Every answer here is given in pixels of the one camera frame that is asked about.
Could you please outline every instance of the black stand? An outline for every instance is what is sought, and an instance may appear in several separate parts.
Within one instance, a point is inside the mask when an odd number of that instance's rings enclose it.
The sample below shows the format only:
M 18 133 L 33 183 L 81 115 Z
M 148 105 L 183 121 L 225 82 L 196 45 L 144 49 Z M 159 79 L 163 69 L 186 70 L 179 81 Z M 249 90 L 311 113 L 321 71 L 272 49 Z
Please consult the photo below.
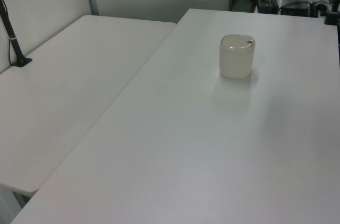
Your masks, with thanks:
M 13 66 L 23 67 L 26 64 L 30 63 L 32 61 L 31 58 L 26 58 L 20 49 L 18 40 L 16 39 L 16 36 L 14 34 L 14 30 L 12 28 L 9 15 L 7 13 L 7 10 L 5 8 L 5 4 L 2 0 L 0 0 L 0 16 L 4 23 L 5 29 L 7 31 L 8 37 L 11 41 L 11 44 L 13 46 L 14 52 L 16 54 L 16 62 L 12 64 Z

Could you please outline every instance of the black cable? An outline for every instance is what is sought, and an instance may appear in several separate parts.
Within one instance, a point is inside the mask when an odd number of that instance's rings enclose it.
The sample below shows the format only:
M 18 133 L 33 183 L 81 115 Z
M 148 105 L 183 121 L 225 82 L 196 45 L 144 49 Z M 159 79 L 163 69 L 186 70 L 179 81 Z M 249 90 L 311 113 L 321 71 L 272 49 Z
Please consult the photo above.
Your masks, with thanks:
M 9 14 L 9 11 L 7 9 L 6 3 L 4 0 L 1 0 L 1 2 L 4 4 L 5 10 L 7 15 Z M 8 39 L 8 62 L 10 63 L 10 66 L 12 66 L 12 62 L 11 62 L 11 40 Z
M 10 66 L 12 66 L 11 62 L 11 41 L 8 40 L 8 62 L 10 62 Z
M 286 5 L 281 6 L 278 10 L 280 11 L 282 8 L 286 8 L 288 6 L 292 6 L 292 5 L 297 5 L 297 4 L 309 4 L 309 7 L 311 6 L 311 3 L 308 1 L 300 1 L 300 2 L 292 2 Z

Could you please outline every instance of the white tabletop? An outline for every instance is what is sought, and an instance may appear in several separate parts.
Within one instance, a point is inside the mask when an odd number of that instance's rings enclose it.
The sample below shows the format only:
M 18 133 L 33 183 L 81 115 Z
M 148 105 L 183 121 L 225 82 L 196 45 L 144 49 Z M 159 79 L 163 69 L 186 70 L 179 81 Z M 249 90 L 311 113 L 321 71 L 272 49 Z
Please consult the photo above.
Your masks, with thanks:
M 84 16 L 0 75 L 0 186 L 32 195 L 173 29 Z
M 189 10 L 13 223 L 338 223 L 339 100 L 336 27 Z

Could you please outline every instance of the cable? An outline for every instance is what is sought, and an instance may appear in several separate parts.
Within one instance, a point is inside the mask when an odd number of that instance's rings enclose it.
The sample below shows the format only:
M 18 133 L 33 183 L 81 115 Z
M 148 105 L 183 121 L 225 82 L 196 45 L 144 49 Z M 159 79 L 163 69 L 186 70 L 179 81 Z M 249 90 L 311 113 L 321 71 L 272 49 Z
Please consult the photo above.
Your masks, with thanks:
M 12 66 L 11 62 L 11 41 L 8 40 L 8 62 L 10 62 L 10 66 Z
M 289 4 L 283 5 L 278 10 L 280 11 L 282 8 L 286 8 L 288 6 L 297 5 L 297 4 L 309 4 L 309 7 L 311 6 L 311 3 L 308 2 L 308 1 L 300 1 L 300 2 L 292 2 L 292 3 L 289 3 Z

